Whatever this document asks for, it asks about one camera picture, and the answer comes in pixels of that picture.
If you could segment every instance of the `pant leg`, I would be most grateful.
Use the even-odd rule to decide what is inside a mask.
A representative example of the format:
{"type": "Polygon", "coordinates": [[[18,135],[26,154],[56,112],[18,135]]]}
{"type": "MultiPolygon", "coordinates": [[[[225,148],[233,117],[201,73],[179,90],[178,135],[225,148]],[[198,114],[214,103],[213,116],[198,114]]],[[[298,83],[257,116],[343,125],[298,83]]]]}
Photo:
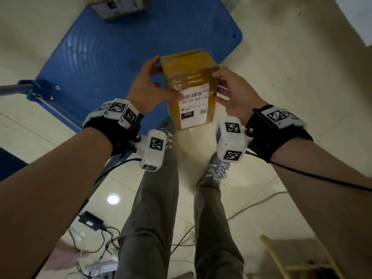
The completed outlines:
{"type": "Polygon", "coordinates": [[[244,259],[230,233],[219,183],[205,177],[194,204],[197,279],[242,278],[244,259]]]}
{"type": "Polygon", "coordinates": [[[143,175],[121,231],[115,279],[167,278],[178,185],[177,161],[167,148],[161,168],[143,175]]]}

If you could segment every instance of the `person's left hand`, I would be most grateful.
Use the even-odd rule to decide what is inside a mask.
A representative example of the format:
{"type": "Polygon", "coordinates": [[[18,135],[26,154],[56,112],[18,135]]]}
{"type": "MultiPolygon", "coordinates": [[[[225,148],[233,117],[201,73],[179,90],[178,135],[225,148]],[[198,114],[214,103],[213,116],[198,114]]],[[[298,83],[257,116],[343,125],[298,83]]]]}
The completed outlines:
{"type": "Polygon", "coordinates": [[[159,56],[148,60],[133,81],[126,100],[129,100],[140,113],[148,113],[163,101],[181,101],[183,95],[177,91],[160,89],[160,83],[151,81],[150,76],[161,73],[161,66],[154,66],[159,62],[159,56]]]}

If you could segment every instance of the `trousers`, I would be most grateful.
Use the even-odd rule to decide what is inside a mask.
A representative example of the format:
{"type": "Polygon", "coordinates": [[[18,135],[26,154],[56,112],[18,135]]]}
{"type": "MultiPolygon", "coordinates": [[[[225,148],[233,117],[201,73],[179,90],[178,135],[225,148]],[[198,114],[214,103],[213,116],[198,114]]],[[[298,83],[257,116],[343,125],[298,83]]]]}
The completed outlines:
{"type": "MultiPolygon", "coordinates": [[[[115,279],[167,278],[178,194],[178,165],[172,149],[167,148],[162,167],[143,175],[119,237],[115,279]]],[[[212,177],[198,185],[194,221],[196,277],[242,278],[244,260],[230,233],[220,184],[212,177]]]]}

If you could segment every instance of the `foot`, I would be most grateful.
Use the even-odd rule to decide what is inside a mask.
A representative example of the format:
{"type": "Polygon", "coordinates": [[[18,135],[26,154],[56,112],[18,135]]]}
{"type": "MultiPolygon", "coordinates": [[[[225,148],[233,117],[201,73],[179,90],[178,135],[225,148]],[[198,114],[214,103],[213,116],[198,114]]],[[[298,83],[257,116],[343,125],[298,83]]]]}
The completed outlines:
{"type": "Polygon", "coordinates": [[[217,153],[211,157],[209,161],[209,168],[207,172],[200,178],[198,183],[196,184],[196,188],[203,183],[203,180],[207,178],[213,178],[218,184],[221,182],[222,179],[227,177],[227,170],[230,167],[230,163],[224,163],[217,157],[217,153]]]}
{"type": "Polygon", "coordinates": [[[174,132],[176,131],[173,119],[171,117],[168,117],[167,119],[165,119],[165,121],[162,122],[158,129],[160,131],[163,131],[167,135],[166,148],[169,147],[172,149],[173,135],[174,132]]]}

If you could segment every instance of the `forearm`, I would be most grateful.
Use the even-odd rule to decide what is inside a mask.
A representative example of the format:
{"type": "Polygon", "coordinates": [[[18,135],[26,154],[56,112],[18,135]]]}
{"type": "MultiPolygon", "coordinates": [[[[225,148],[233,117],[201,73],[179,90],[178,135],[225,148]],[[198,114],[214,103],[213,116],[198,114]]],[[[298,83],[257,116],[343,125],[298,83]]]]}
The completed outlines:
{"type": "MultiPolygon", "coordinates": [[[[295,138],[272,161],[301,171],[372,188],[371,179],[315,143],[295,138]]],[[[306,177],[274,166],[300,212],[332,256],[351,274],[372,273],[372,194],[306,177]]]]}
{"type": "Polygon", "coordinates": [[[0,183],[4,277],[30,278],[92,190],[110,141],[86,128],[0,183]]]}

